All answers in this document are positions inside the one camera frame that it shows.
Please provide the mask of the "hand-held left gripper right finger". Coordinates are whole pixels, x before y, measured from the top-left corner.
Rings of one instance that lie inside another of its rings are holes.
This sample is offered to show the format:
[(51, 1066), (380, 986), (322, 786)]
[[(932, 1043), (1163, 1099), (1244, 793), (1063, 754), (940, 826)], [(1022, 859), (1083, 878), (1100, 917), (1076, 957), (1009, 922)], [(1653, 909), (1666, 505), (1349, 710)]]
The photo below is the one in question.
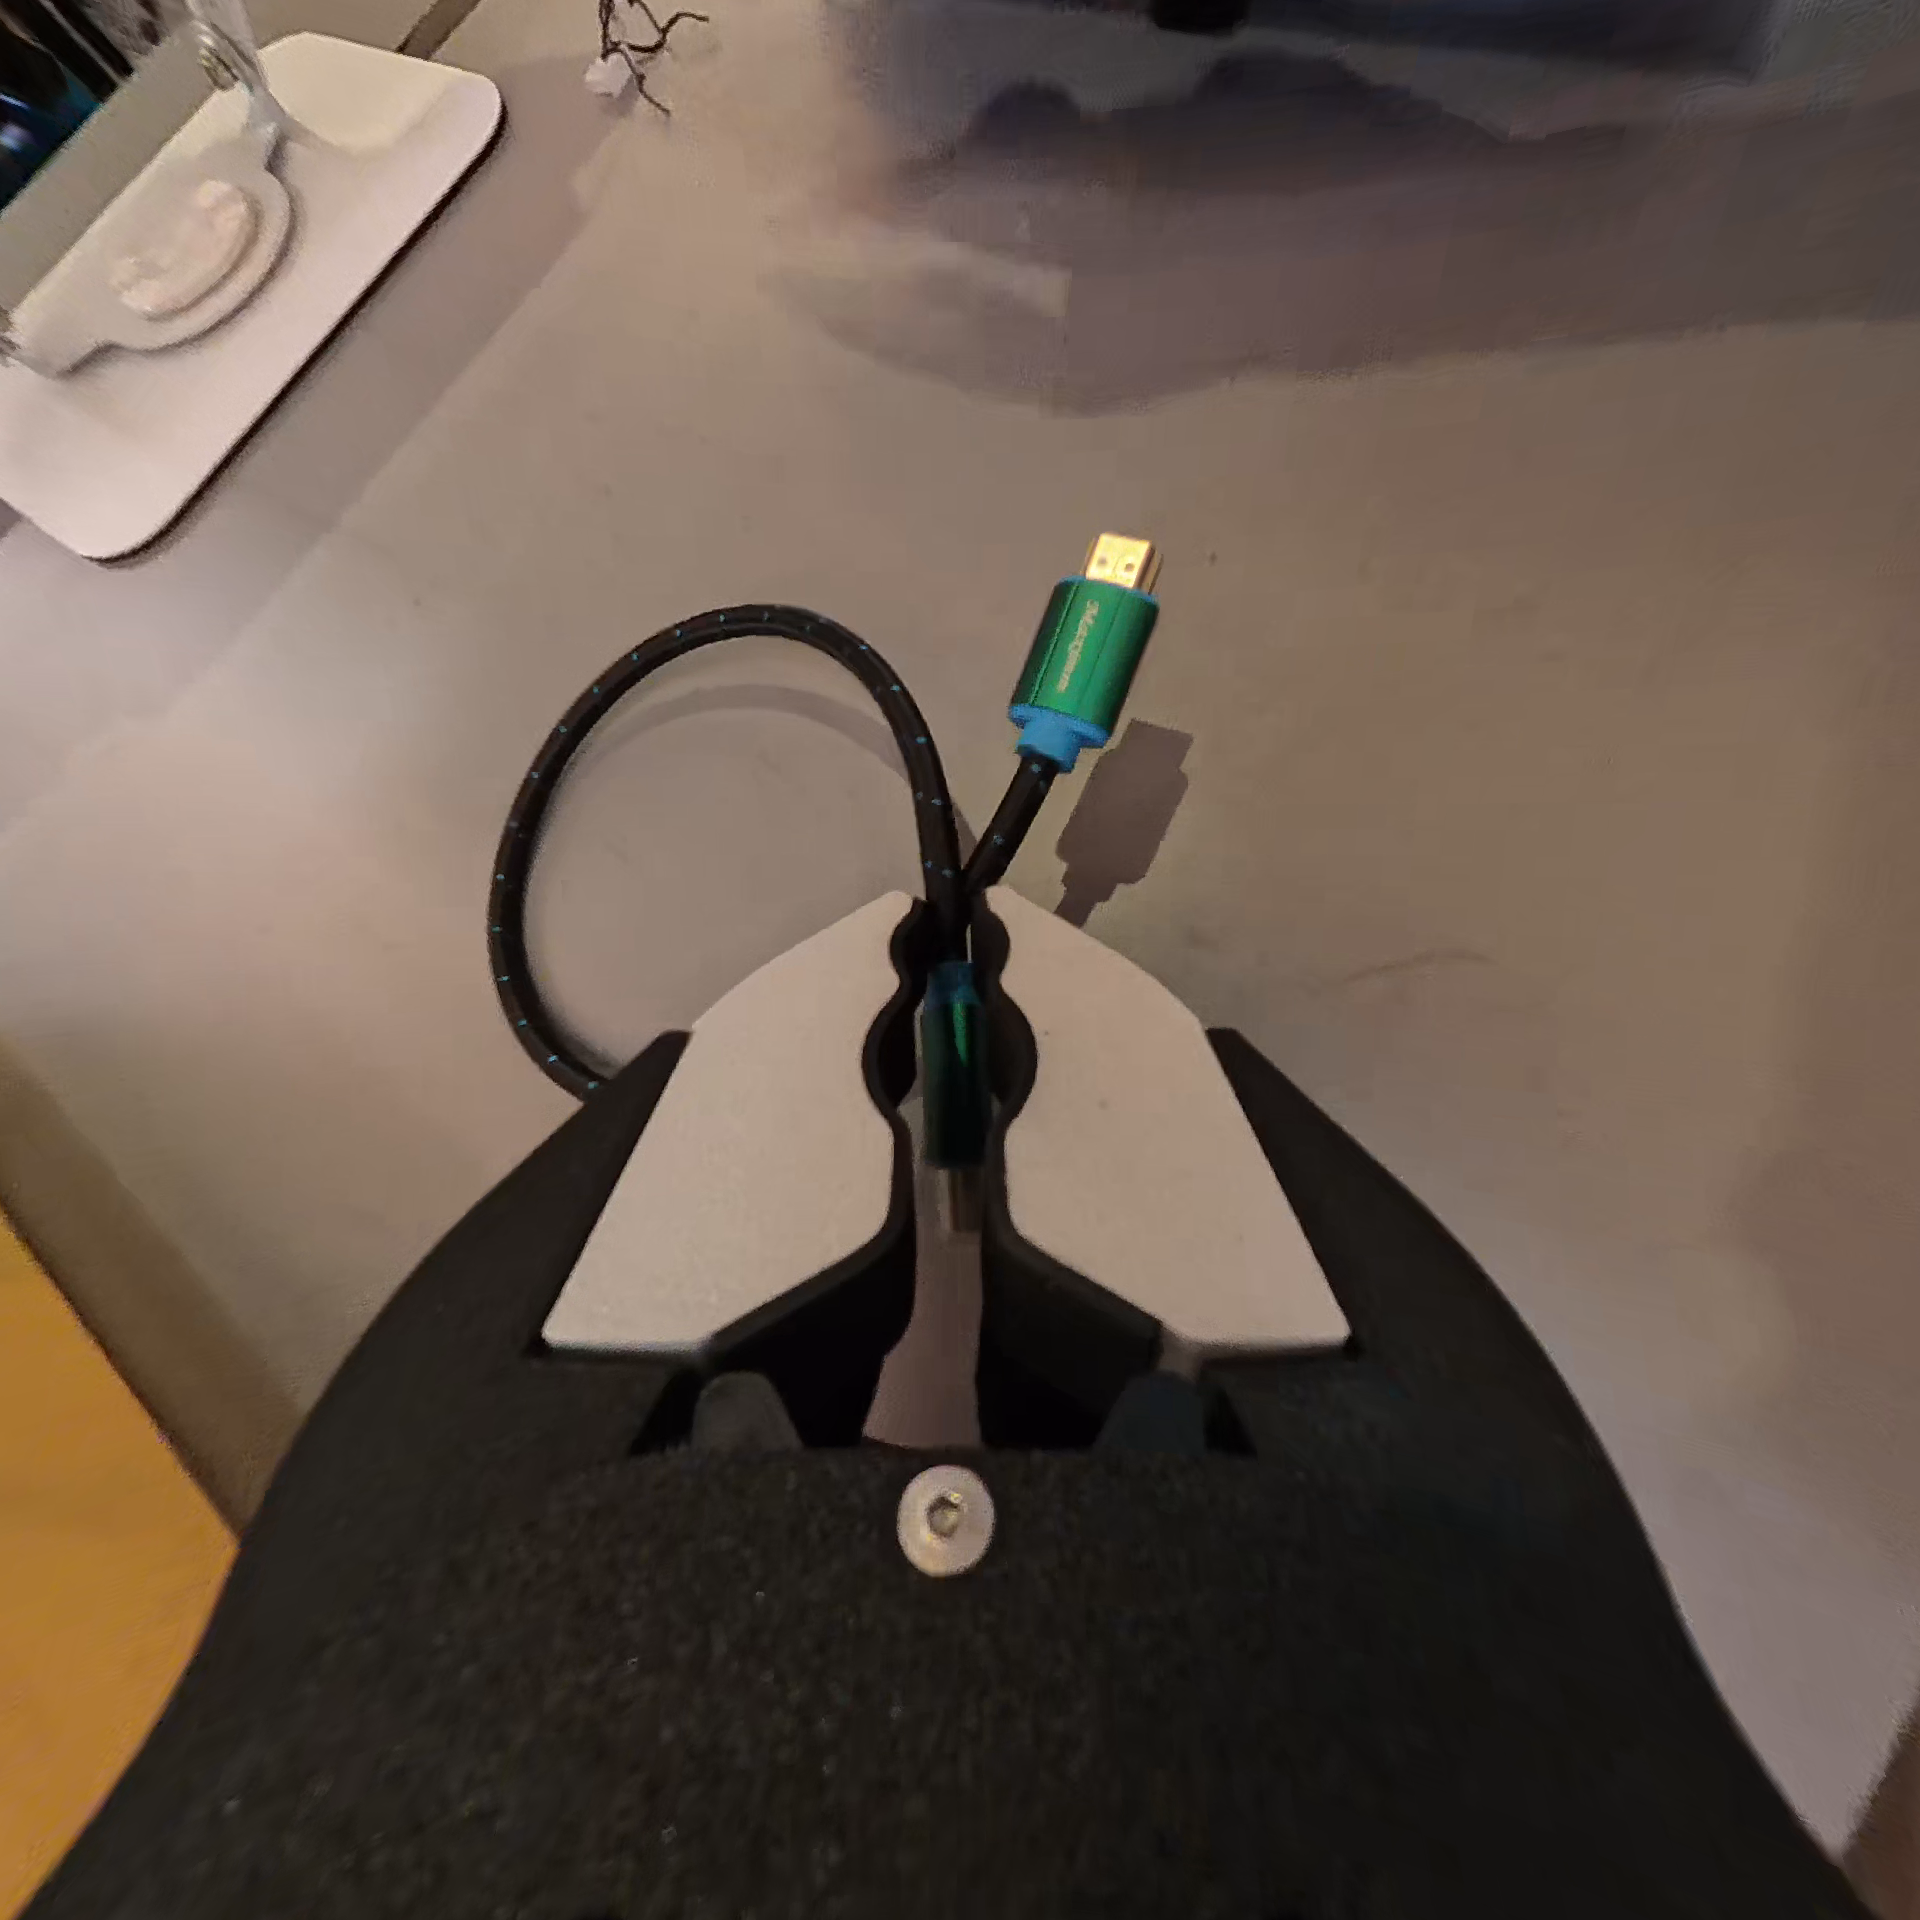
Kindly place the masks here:
[(1009, 1090), (983, 1258), (997, 1340), (1038, 1377), (1193, 1377), (1351, 1338), (1201, 1017), (1131, 957), (1023, 900), (994, 1012)]

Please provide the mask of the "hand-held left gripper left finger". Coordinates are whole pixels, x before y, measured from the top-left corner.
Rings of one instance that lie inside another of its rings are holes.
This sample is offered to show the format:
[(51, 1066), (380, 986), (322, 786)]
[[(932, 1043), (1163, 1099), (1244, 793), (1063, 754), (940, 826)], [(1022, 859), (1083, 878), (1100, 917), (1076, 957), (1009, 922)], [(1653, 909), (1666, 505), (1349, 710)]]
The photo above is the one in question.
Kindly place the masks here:
[(689, 1030), (543, 1322), (569, 1353), (709, 1357), (858, 1256), (893, 1200), (895, 1131), (865, 1072), (916, 900), (874, 898), (742, 978)]

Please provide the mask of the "white monitor stand base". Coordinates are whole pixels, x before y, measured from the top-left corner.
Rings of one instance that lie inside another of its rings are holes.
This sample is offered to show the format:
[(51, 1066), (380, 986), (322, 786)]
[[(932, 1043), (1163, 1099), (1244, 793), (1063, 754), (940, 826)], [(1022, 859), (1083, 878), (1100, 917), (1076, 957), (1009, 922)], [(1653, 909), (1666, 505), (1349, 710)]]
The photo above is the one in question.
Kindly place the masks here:
[(503, 126), (460, 66), (186, 5), (207, 96), (5, 278), (5, 510), (83, 561), (165, 538)]

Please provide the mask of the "computer monitor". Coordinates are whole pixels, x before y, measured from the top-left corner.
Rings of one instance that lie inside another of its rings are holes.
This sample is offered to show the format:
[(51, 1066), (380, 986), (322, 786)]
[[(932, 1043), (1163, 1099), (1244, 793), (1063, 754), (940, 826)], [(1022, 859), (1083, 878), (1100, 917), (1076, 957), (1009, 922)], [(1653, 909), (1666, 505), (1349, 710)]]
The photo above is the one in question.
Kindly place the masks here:
[(157, 3), (3, 5), (3, 204), (57, 155), (171, 27)]

